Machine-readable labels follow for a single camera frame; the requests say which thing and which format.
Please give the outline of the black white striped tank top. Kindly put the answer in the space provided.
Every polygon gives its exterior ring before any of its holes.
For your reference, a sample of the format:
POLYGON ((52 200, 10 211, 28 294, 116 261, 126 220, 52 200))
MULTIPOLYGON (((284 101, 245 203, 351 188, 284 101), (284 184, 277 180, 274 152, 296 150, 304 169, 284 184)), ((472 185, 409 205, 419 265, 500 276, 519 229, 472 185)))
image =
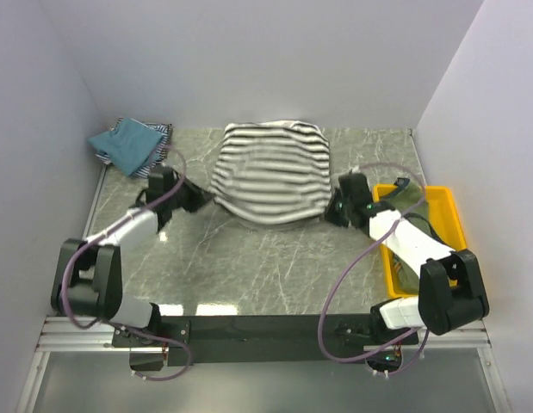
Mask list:
POLYGON ((263 226, 319 218, 332 197, 330 143, 300 120, 231 123, 208 187, 236 218, 263 226))

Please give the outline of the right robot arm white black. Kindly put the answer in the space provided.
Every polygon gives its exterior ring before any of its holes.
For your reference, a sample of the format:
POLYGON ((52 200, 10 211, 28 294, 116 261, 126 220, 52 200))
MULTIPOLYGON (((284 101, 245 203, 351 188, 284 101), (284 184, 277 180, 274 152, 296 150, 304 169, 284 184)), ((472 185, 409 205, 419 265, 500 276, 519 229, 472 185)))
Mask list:
POLYGON ((489 314, 480 264, 472 251, 451 248, 421 231, 389 201, 375 201, 366 175, 350 172, 338 183, 325 220, 352 226, 380 242, 418 279, 417 294, 371 307, 373 340, 387 343, 399 330, 424 327, 441 336, 489 314))

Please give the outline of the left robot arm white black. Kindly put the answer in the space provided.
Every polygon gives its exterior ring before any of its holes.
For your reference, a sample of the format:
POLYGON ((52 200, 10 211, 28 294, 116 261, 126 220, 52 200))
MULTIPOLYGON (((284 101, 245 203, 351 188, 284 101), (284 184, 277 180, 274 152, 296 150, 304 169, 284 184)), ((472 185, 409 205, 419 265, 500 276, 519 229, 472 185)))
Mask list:
POLYGON ((97 322, 132 329, 142 345, 157 343, 163 334, 158 305, 123 292, 121 254, 159 234, 183 209, 195 213, 213 195, 171 167, 159 166, 147 177, 125 214, 104 230, 83 240, 68 239, 59 251, 51 292, 51 307, 69 318, 92 317, 97 322))

